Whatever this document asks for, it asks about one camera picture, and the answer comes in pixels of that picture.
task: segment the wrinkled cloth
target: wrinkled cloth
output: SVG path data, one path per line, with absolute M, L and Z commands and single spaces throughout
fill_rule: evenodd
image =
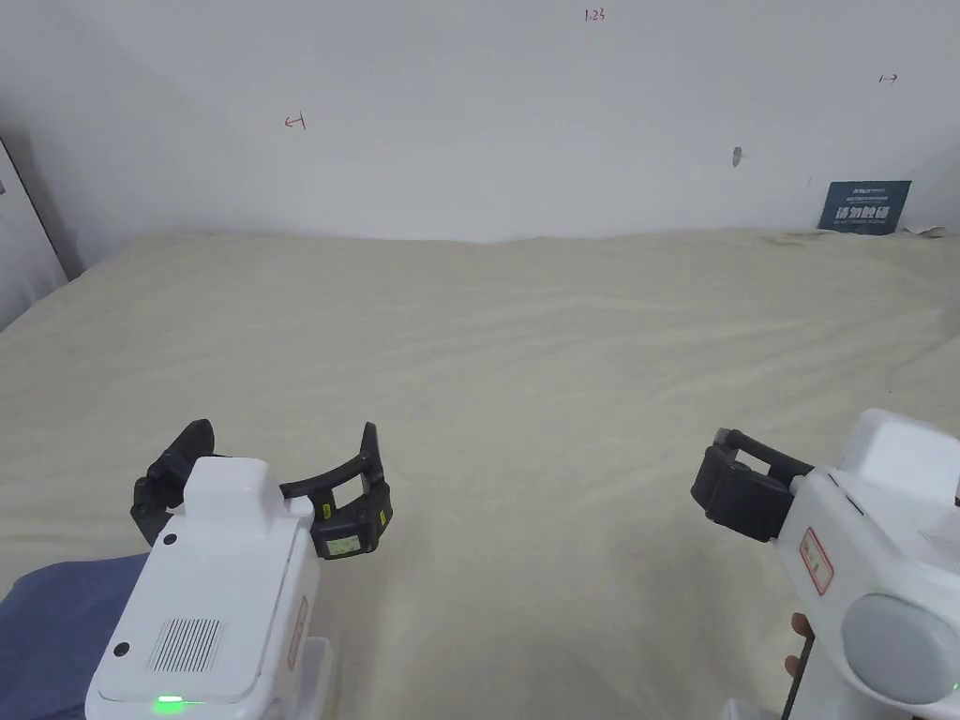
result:
M 691 499 L 704 449 L 836 463 L 870 407 L 960 434 L 958 277 L 910 235 L 136 242 L 0 332 L 0 592 L 145 552 L 133 483 L 192 420 L 278 483 L 369 420 L 395 514 L 321 568 L 336 720 L 780 709 L 802 608 Z
M 13 584 L 0 602 L 0 717 L 84 717 L 90 679 L 146 560 L 58 563 Z

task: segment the black bracket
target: black bracket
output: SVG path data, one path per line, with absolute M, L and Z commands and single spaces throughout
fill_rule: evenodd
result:
M 767 474 L 737 461 L 741 450 L 767 463 Z M 812 465 L 758 443 L 739 430 L 720 429 L 704 452 L 690 494 L 713 522 L 767 542 L 780 534 L 790 511 L 790 483 L 812 470 Z
M 194 420 L 134 484 L 130 514 L 151 546 L 172 517 L 169 509 L 183 503 L 183 489 L 194 464 L 202 457 L 214 455 L 213 445 L 210 421 Z M 363 484 L 362 494 L 338 508 L 333 489 L 357 475 Z M 364 428 L 360 452 L 355 457 L 330 472 L 281 485 L 280 491 L 284 498 L 305 495 L 313 503 L 310 535 L 317 555 L 327 560 L 373 552 L 394 516 L 376 425 L 372 422 Z

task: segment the white plastic housing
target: white plastic housing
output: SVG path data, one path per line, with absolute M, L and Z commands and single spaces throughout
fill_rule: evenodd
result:
M 209 457 L 194 466 L 184 509 L 144 565 L 86 717 L 315 720 L 332 652 L 306 636 L 320 580 L 313 505 L 284 501 L 266 463 Z
M 883 645 L 877 638 L 890 628 L 869 623 L 859 623 L 855 637 L 849 632 L 853 623 L 846 639 L 841 632 L 857 600 L 894 598 L 907 615 L 925 622 L 924 628 L 943 628 L 928 643 L 942 653 L 935 669 L 943 677 L 956 674 L 960 683 L 958 478 L 955 438 L 925 423 L 870 410 L 857 422 L 838 468 L 816 468 L 794 480 L 793 505 L 774 545 L 817 639 L 793 720 L 960 718 L 960 693 L 951 692 L 952 684 L 937 702 L 908 704 L 871 689 L 851 667 L 854 657 L 862 663 L 866 649 L 872 665 L 897 668 L 891 678 L 899 682 L 914 664 L 933 662 L 932 654 L 911 657 L 920 645 Z M 851 642 L 858 647 L 845 646 Z

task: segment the blue sign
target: blue sign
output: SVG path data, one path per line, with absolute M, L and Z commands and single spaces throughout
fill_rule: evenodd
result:
M 910 192 L 910 180 L 890 182 L 832 182 L 820 218 L 821 230 L 889 235 Z

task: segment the red label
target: red label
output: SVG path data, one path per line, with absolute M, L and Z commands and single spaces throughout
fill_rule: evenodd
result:
M 300 649 L 300 637 L 303 635 L 303 625 L 306 623 L 306 611 L 309 608 L 306 601 L 306 595 L 300 600 L 300 612 L 297 614 L 297 627 L 294 628 L 294 636 L 290 640 L 290 650 L 287 652 L 287 664 L 290 669 L 294 669 L 297 664 L 297 651 Z
M 806 529 L 804 538 L 800 541 L 800 557 L 804 559 L 806 571 L 810 573 L 810 579 L 816 586 L 817 592 L 823 595 L 830 587 L 830 581 L 833 580 L 833 565 L 830 564 L 827 551 L 820 544 L 812 527 Z

